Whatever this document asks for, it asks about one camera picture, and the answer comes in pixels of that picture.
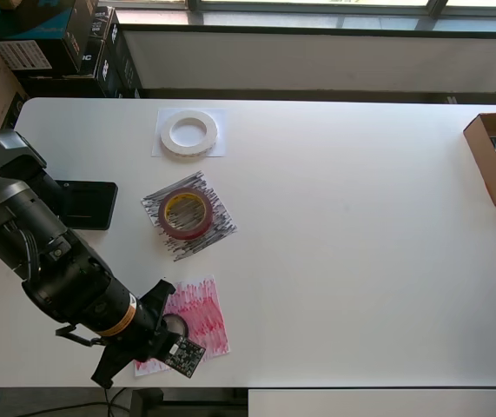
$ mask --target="white table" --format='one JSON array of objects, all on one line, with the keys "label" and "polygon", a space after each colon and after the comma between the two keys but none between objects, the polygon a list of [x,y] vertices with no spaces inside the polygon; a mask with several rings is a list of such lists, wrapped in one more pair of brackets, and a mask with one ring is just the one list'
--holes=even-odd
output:
[{"label": "white table", "polygon": [[[223,158],[150,156],[159,108],[228,110]],[[117,386],[496,386],[496,208],[462,130],[496,106],[35,99],[57,179],[119,186],[84,235],[130,290],[213,274],[232,352]],[[202,169],[239,232],[172,262],[140,199]],[[0,262],[0,386],[89,386],[101,354]]]}]

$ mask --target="black circuit board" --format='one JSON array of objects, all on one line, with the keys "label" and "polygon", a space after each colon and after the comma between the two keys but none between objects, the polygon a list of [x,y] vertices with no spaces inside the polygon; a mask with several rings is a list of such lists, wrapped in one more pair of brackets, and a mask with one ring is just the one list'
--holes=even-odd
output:
[{"label": "black circuit board", "polygon": [[205,347],[180,336],[170,349],[164,363],[191,378],[205,354]]}]

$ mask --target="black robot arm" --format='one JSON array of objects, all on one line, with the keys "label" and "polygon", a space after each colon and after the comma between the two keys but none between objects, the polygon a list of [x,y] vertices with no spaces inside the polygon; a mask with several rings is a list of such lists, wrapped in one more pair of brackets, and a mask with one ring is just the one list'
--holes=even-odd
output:
[{"label": "black robot arm", "polygon": [[[92,380],[112,386],[130,361],[156,358],[191,377],[205,349],[167,330],[163,310],[174,287],[159,281],[137,299],[103,259],[67,228],[25,182],[0,177],[0,259],[22,279],[25,294],[67,326],[56,334],[103,345]],[[82,324],[98,337],[73,334]]]}]

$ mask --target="white paper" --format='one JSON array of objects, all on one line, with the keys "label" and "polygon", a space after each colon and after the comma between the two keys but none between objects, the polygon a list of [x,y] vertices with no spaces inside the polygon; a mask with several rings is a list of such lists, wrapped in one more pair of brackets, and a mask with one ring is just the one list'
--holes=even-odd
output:
[{"label": "white paper", "polygon": [[176,113],[184,110],[196,110],[207,113],[215,120],[218,135],[216,137],[215,146],[205,156],[225,156],[226,155],[226,130],[227,130],[227,111],[225,109],[195,109],[195,108],[181,108],[181,109],[160,109],[157,115],[157,125],[155,126],[155,140],[153,142],[153,149],[151,156],[163,156],[164,150],[161,143],[161,130],[164,123]]}]

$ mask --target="paper sheet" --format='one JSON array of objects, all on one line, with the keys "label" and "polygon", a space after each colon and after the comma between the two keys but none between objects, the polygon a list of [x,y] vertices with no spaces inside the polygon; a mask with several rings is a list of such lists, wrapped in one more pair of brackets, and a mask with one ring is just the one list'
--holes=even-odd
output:
[{"label": "paper sheet", "polygon": [[[188,338],[207,349],[202,362],[230,352],[214,276],[179,282],[175,287],[176,292],[169,297],[164,314],[178,314],[186,321]],[[155,359],[134,361],[134,365],[136,376],[170,369]]]}]

